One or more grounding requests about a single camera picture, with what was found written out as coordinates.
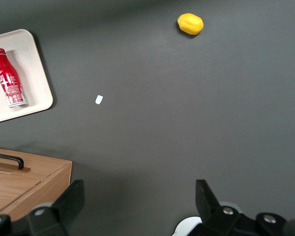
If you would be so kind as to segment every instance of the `white paper scrap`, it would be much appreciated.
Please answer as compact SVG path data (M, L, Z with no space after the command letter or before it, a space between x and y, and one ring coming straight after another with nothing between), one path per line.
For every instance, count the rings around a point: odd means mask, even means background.
M95 100L95 103L96 104L100 104L102 102L102 100L103 100L103 96L98 95L97 98L96 98L96 100Z

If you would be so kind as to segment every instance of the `bottle label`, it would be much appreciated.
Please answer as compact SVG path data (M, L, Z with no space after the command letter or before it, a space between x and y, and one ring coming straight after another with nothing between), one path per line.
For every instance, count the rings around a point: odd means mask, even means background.
M16 78L9 73L2 73L0 70L0 83L5 93L6 101L9 107L27 105L22 87L18 84Z

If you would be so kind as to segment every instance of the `white tray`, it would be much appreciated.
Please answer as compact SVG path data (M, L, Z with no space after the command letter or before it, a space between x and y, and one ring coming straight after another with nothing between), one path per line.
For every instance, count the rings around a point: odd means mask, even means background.
M25 116L51 107L53 96L34 38L25 29L0 34L0 48L5 49L23 87L28 105L9 108L0 84L0 121Z

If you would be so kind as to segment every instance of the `wooden drawer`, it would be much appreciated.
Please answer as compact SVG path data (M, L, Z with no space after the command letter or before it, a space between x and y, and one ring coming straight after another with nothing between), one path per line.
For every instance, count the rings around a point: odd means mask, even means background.
M9 214L12 221L38 204L54 202L70 184L72 161L5 149L0 154L24 160L18 170L15 161L0 158L0 214Z

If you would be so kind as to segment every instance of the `yellow lemon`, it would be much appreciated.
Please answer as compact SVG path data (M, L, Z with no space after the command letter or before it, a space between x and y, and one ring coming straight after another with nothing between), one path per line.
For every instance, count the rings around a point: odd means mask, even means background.
M197 35L203 29L203 20L192 13L185 13L178 17L179 28L191 35Z

